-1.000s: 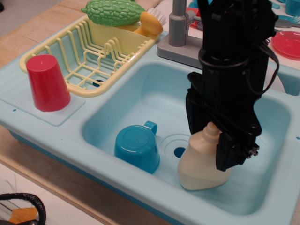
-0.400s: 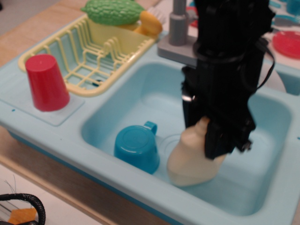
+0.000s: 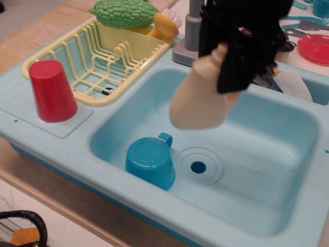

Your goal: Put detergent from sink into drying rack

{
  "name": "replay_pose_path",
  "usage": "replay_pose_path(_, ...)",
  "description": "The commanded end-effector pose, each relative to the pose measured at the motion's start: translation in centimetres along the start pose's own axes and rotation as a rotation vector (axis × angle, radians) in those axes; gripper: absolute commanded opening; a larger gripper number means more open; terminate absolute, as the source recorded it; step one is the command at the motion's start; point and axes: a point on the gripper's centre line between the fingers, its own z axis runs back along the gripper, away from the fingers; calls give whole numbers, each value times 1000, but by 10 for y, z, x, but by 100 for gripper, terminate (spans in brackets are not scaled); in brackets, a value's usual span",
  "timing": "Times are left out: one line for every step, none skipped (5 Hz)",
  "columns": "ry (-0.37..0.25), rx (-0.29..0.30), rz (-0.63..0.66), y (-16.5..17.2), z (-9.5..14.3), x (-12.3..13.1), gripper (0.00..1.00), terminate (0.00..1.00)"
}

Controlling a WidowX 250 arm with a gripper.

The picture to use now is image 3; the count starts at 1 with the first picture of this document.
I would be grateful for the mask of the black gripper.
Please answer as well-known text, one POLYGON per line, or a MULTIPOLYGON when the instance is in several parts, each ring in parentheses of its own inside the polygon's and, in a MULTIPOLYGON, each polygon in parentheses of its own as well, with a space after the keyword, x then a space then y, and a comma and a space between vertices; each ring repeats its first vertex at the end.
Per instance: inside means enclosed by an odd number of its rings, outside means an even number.
POLYGON ((277 50, 285 41, 279 20, 292 1, 207 1, 202 5, 199 57, 219 44, 228 52, 218 78, 220 94, 243 91, 253 79, 273 75, 277 50))

